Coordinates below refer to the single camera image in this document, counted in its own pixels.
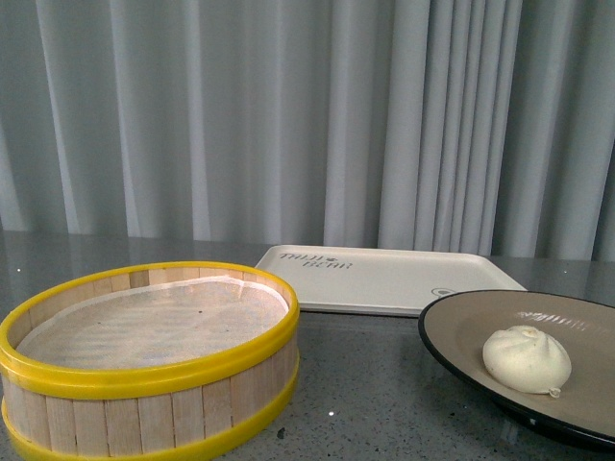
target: yellow plastic rim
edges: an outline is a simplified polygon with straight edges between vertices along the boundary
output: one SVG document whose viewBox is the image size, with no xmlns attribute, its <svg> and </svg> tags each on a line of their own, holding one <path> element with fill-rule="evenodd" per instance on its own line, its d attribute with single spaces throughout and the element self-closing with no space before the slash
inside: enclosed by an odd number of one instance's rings
<svg viewBox="0 0 615 461">
<path fill-rule="evenodd" d="M 247 272 L 271 279 L 288 291 L 286 315 L 251 341 L 206 357 L 131 370 L 79 370 L 48 365 L 17 352 L 8 333 L 15 321 L 38 303 L 70 288 L 112 276 L 151 269 L 200 267 Z M 279 351 L 292 337 L 299 321 L 297 296 L 288 283 L 268 272 L 238 264 L 180 261 L 143 264 L 74 279 L 32 297 L 13 310 L 0 325 L 0 368 L 10 381 L 32 392 L 76 400 L 112 400 L 154 396 L 203 386 L 252 368 Z"/>
<path fill-rule="evenodd" d="M 2 400 L 2 418 L 9 430 L 12 445 L 19 456 L 26 461 L 137 461 L 147 459 L 150 461 L 203 461 L 220 456 L 227 451 L 238 447 L 257 435 L 282 413 L 282 410 L 290 402 L 290 398 L 297 384 L 299 374 L 299 359 L 295 363 L 292 379 L 288 381 L 283 390 L 271 400 L 258 413 L 238 425 L 212 435 L 207 439 L 192 444 L 183 445 L 174 449 L 165 449 L 152 453 L 134 454 L 129 456 L 79 456 L 74 454 L 63 454 L 44 449 L 33 444 L 21 436 L 11 425 L 7 417 L 7 410 L 4 400 Z"/>
</svg>

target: table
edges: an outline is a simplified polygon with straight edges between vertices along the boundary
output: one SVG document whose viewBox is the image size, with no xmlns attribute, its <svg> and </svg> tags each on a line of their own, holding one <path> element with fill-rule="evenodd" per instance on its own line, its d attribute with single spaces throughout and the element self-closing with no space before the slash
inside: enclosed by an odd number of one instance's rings
<svg viewBox="0 0 615 461">
<path fill-rule="evenodd" d="M 270 247 L 3 231 L 0 314 L 64 281 L 169 260 L 254 266 Z M 528 290 L 615 304 L 615 263 L 489 257 Z M 602 460 L 518 425 L 424 347 L 417 319 L 302 312 L 291 403 L 228 460 Z M 0 459 L 18 460 L 4 425 Z"/>
</svg>

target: plate rim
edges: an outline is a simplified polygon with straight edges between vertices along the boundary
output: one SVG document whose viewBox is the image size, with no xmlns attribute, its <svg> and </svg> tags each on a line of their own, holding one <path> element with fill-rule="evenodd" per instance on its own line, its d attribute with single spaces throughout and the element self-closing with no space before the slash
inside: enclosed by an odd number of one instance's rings
<svg viewBox="0 0 615 461">
<path fill-rule="evenodd" d="M 526 294 L 535 294 L 535 295 L 546 295 L 557 298 L 566 298 L 573 301 L 583 301 L 585 303 L 595 304 L 597 306 L 606 307 L 609 309 L 615 309 L 615 307 L 610 306 L 604 303 L 596 303 L 593 301 L 584 300 L 581 298 L 576 298 L 574 296 L 567 295 L 558 295 L 554 293 L 547 293 L 543 291 L 534 291 L 534 290 L 503 290 L 503 289 L 489 289 L 489 290 L 474 290 L 474 291 L 466 291 L 460 293 L 454 293 L 445 298 L 440 298 L 438 300 L 429 303 L 420 313 L 418 319 L 418 329 L 419 335 L 423 344 L 427 348 L 427 350 L 431 353 L 431 355 L 441 364 L 443 365 L 449 372 L 451 372 L 454 376 L 459 378 L 461 381 L 466 382 L 476 389 L 482 391 L 484 394 L 487 394 L 488 397 L 491 398 L 494 403 L 504 406 L 505 408 L 512 410 L 513 412 L 520 414 L 523 417 L 533 419 L 535 421 L 540 421 L 541 424 L 551 428 L 556 429 L 558 431 L 562 431 L 566 434 L 578 437 L 585 443 L 596 444 L 601 448 L 607 449 L 615 449 L 615 435 L 610 436 L 608 434 L 603 434 L 601 432 L 597 432 L 595 430 L 587 429 L 585 427 L 574 425 L 572 423 L 568 423 L 566 421 L 562 421 L 558 418 L 546 415 L 541 413 L 539 410 L 527 407 L 522 405 L 521 403 L 511 400 L 499 392 L 486 387 L 480 382 L 473 379 L 471 376 L 466 375 L 463 371 L 461 371 L 453 362 L 451 362 L 440 350 L 432 343 L 430 340 L 429 334 L 425 327 L 425 319 L 429 315 L 430 310 L 438 303 L 443 302 L 449 298 L 456 296 L 464 296 L 476 293 L 493 293 L 493 292 L 501 292 L 501 293 L 526 293 Z"/>
</svg>

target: plate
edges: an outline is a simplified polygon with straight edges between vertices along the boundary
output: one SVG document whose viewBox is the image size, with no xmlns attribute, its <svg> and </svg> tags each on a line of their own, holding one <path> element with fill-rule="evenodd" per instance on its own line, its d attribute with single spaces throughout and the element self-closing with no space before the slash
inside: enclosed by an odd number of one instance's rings
<svg viewBox="0 0 615 461">
<path fill-rule="evenodd" d="M 498 329 L 534 326 L 559 341 L 573 366 L 561 396 L 525 394 L 496 381 L 482 346 Z M 552 438 L 615 449 L 615 309 L 536 292 L 460 293 L 427 306 L 419 332 L 431 354 L 486 392 L 506 413 Z"/>
<path fill-rule="evenodd" d="M 311 311 L 418 317 L 452 293 L 524 289 L 488 259 L 467 254 L 279 245 L 257 267 L 286 280 Z"/>
</svg>

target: dark plate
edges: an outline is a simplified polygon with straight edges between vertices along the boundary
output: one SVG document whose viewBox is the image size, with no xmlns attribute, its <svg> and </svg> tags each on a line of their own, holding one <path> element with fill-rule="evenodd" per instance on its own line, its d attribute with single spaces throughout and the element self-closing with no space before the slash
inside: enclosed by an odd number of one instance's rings
<svg viewBox="0 0 615 461">
<path fill-rule="evenodd" d="M 484 368 L 485 341 L 515 325 L 549 333 L 570 355 L 573 371 L 559 399 L 505 387 Z M 568 444 L 615 449 L 615 308 L 544 293 L 475 291 L 431 303 L 419 332 L 440 363 L 520 423 Z"/>
</svg>

